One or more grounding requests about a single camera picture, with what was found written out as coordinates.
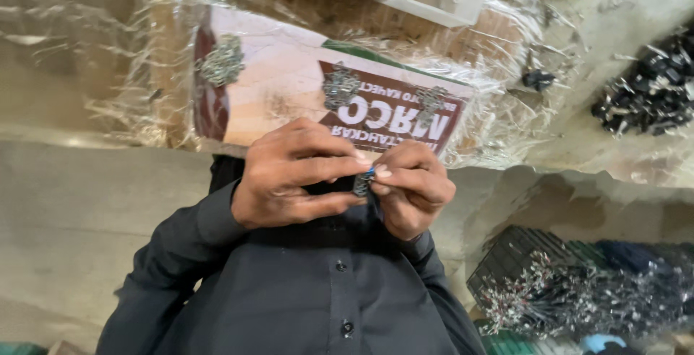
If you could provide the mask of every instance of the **green stripe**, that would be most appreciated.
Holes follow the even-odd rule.
[[[369,61],[373,61],[373,62],[377,62],[377,63],[382,63],[382,64],[388,65],[388,66],[397,67],[399,69],[407,70],[409,72],[424,74],[425,76],[438,78],[439,80],[445,80],[445,81],[448,81],[450,83],[465,85],[466,87],[470,86],[470,84],[464,83],[462,81],[453,80],[452,78],[447,78],[447,77],[443,77],[443,76],[438,76],[435,74],[431,74],[429,72],[425,72],[425,71],[420,70],[420,69],[415,69],[411,66],[397,63],[393,60],[385,58],[384,56],[381,56],[378,53],[375,53],[371,50],[364,49],[363,47],[354,46],[353,44],[338,42],[337,40],[328,39],[321,45],[321,47],[325,47],[325,49],[339,51],[340,53],[349,54],[350,56],[364,58],[365,60],[369,60]]]

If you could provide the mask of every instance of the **black shirt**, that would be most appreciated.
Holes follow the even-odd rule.
[[[396,240],[374,196],[248,232],[231,215],[236,184],[176,211],[135,253],[98,355],[484,354],[429,232]]]

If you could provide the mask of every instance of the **green plastic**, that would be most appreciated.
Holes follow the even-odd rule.
[[[28,342],[0,342],[0,355],[47,355],[48,350]]]

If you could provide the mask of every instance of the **fingernail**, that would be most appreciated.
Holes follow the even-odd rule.
[[[371,165],[373,164],[373,161],[369,160],[368,158],[358,158],[357,162],[362,165]]]
[[[386,166],[386,164],[378,165],[374,171],[376,172],[376,175],[378,177],[393,176],[393,172],[388,171],[388,167]]]
[[[383,197],[383,196],[385,196],[385,195],[387,195],[387,194],[390,194],[390,191],[391,191],[390,187],[388,187],[388,186],[386,186],[386,185],[380,185],[380,186],[378,186],[378,188],[372,188],[372,190],[373,190],[377,195],[379,195],[379,196],[381,196],[381,197]]]

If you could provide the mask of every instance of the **finger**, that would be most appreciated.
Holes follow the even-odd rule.
[[[287,186],[302,186],[339,179],[369,171],[371,161],[354,157],[312,157],[292,161],[283,167],[280,180]]]
[[[367,204],[367,199],[360,198],[351,192],[331,192],[323,195],[301,197],[290,208],[290,218],[294,223],[302,224],[312,219],[339,215],[353,206]]]
[[[438,162],[436,154],[429,146],[421,142],[407,140],[394,149],[398,148],[399,150],[390,153],[388,156],[379,158],[376,163],[386,164],[392,170],[396,168],[404,168],[406,170],[421,168],[441,176],[446,175],[446,168]]]
[[[392,192],[389,186],[377,182],[371,183],[371,190],[374,194],[377,194],[379,197],[385,197],[387,194],[390,194]]]
[[[284,138],[284,142],[291,158],[307,158],[316,155],[365,157],[348,140],[319,130],[292,131]]]
[[[316,130],[316,131],[323,131],[325,133],[330,134],[330,129],[327,128],[327,126],[324,126],[323,124],[317,123],[315,121],[312,121],[306,117],[300,117],[297,118],[290,123],[285,124],[281,128],[277,129],[281,131],[294,131],[294,130]]]
[[[455,194],[453,182],[425,170],[388,170],[379,166],[374,180],[389,187],[415,192],[432,204],[446,204]]]

